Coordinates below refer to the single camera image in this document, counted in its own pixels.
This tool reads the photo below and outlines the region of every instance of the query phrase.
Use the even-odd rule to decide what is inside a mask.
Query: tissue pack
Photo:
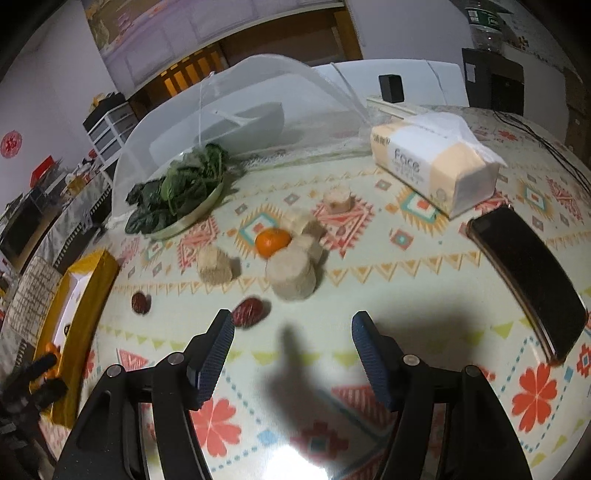
[[[426,113],[373,127],[371,147],[379,166],[449,218],[490,198],[505,165],[452,113]]]

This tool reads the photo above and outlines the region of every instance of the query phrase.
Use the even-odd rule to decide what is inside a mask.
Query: leafy greens
[[[191,213],[220,185],[227,163],[228,152],[207,144],[174,160],[164,177],[134,185],[125,200],[137,208],[125,233],[158,232]]]

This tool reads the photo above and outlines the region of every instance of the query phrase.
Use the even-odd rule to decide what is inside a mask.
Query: black box
[[[389,103],[404,101],[402,77],[400,75],[380,75],[379,88],[382,90],[382,100]]]
[[[123,96],[123,93],[116,93],[109,95],[107,98],[101,100],[98,106],[92,111],[92,113],[82,122],[87,132],[90,132],[92,128],[100,121],[105,114],[111,111],[116,106],[122,105],[127,100]]]
[[[523,115],[523,67],[498,53],[463,48],[470,106]]]

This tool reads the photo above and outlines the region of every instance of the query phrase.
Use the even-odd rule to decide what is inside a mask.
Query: black phone screen
[[[529,305],[537,317],[530,321],[538,323],[534,327],[545,336],[540,341],[550,348],[553,360],[564,362],[584,329],[587,311],[558,260],[508,207],[472,220],[469,235]]]

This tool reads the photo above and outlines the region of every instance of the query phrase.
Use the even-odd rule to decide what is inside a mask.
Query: yellow tray
[[[68,392],[44,412],[53,423],[74,426],[86,357],[118,272],[117,260],[107,250],[97,250],[68,268],[51,302],[34,358],[45,355],[49,342],[61,347],[57,376],[66,383]],[[70,329],[66,336],[63,327],[68,323]]]

